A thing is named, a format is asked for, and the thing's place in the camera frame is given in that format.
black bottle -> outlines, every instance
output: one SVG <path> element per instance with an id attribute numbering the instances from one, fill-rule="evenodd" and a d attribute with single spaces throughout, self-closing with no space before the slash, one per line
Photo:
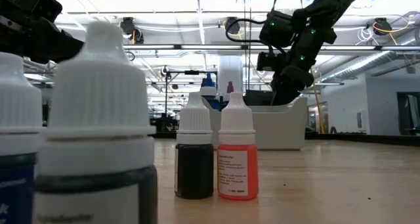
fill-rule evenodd
<path id="1" fill-rule="evenodd" d="M 175 149 L 175 194 L 186 199 L 212 196 L 213 145 L 177 144 Z"/>
<path id="2" fill-rule="evenodd" d="M 201 199 L 213 195 L 214 147 L 211 143 L 210 111 L 200 93 L 190 93 L 180 111 L 175 147 L 175 194 Z"/>

orange bottle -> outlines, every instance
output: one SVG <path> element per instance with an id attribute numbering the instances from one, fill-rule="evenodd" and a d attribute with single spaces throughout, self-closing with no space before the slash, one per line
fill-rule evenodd
<path id="1" fill-rule="evenodd" d="M 231 200 L 250 200 L 258 196 L 258 162 L 252 111 L 242 93 L 231 93 L 222 110 L 217 148 L 217 190 Z"/>

bottle label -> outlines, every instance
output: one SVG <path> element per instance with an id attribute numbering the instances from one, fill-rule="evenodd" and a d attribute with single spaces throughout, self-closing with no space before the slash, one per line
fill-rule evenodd
<path id="1" fill-rule="evenodd" d="M 173 185 L 175 192 L 178 192 L 178 149 L 175 149 L 175 178 Z"/>
<path id="2" fill-rule="evenodd" d="M 33 223 L 138 224 L 138 185 L 81 194 L 35 194 Z"/>
<path id="3" fill-rule="evenodd" d="M 0 224 L 31 223 L 33 166 L 0 170 Z"/>
<path id="4" fill-rule="evenodd" d="M 248 195 L 247 151 L 218 151 L 219 192 L 232 196 Z"/>

table surface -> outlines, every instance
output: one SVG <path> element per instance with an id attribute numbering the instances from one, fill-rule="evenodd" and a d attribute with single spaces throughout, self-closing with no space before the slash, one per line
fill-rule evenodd
<path id="1" fill-rule="evenodd" d="M 420 223 L 420 148 L 306 141 L 298 152 L 260 151 L 259 197 L 240 202 L 216 189 L 204 200 L 177 198 L 174 146 L 156 141 L 161 224 Z"/>

blue label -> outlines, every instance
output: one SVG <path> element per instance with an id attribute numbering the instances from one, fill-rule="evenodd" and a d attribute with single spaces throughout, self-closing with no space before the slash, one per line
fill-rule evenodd
<path id="1" fill-rule="evenodd" d="M 34 166 L 0 169 L 0 224 L 30 224 Z"/>

